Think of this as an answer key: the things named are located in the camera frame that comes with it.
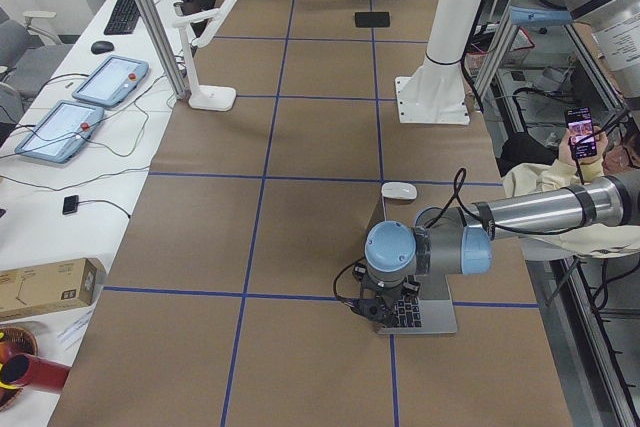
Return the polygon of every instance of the white mouse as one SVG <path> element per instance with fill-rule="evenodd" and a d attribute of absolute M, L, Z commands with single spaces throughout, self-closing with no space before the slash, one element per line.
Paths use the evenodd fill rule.
<path fill-rule="evenodd" d="M 416 188 L 406 182 L 386 182 L 382 184 L 385 199 L 413 200 L 418 196 Z"/>

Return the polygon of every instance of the desk lamp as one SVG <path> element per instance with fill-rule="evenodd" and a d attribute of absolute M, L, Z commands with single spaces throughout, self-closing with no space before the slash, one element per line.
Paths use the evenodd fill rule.
<path fill-rule="evenodd" d="M 194 109 L 202 110 L 220 110 L 225 111 L 233 107 L 236 98 L 236 90 L 232 87 L 215 87 L 211 85 L 200 85 L 196 66 L 191 53 L 191 44 L 187 37 L 187 28 L 192 22 L 202 22 L 211 19 L 209 25 L 202 35 L 195 39 L 193 45 L 196 47 L 204 47 L 213 40 L 218 29 L 226 19 L 229 12 L 235 5 L 237 0 L 225 0 L 220 8 L 205 10 L 197 14 L 185 15 L 178 17 L 173 22 L 173 26 L 180 31 L 180 41 L 182 42 L 182 51 L 184 52 L 184 63 L 187 67 L 187 78 L 191 90 L 189 105 Z"/>

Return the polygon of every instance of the label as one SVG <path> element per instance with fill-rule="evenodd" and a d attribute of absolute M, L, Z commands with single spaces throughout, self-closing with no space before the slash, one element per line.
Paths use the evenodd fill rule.
<path fill-rule="evenodd" d="M 640 63 L 640 13 L 593 34 L 611 70 Z"/>

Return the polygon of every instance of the tablet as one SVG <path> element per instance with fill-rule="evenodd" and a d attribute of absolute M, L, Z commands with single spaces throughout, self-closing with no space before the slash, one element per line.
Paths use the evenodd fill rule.
<path fill-rule="evenodd" d="M 56 164 L 67 162 L 100 125 L 104 109 L 62 100 L 16 147 L 15 153 Z"/>
<path fill-rule="evenodd" d="M 72 95 L 84 102 L 114 107 L 138 86 L 148 70 L 149 64 L 143 60 L 111 55 Z"/>

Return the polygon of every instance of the keyboard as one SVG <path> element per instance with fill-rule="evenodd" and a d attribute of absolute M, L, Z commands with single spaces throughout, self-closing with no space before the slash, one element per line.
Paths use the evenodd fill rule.
<path fill-rule="evenodd" d="M 422 327 L 418 297 L 407 295 L 396 302 L 397 327 Z"/>
<path fill-rule="evenodd" d="M 136 28 L 140 11 L 135 0 L 116 0 L 104 35 L 130 34 Z"/>

